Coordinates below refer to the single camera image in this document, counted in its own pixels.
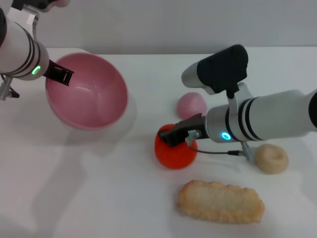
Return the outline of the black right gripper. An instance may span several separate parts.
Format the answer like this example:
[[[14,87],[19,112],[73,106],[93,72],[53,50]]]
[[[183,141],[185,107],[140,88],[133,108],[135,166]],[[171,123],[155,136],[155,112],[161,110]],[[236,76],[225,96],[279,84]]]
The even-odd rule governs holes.
[[[198,131],[199,139],[207,139],[208,134],[205,128],[205,116],[196,114],[188,119],[182,120],[177,124],[167,124],[158,130],[159,138],[169,147],[175,147],[189,136],[189,131]]]

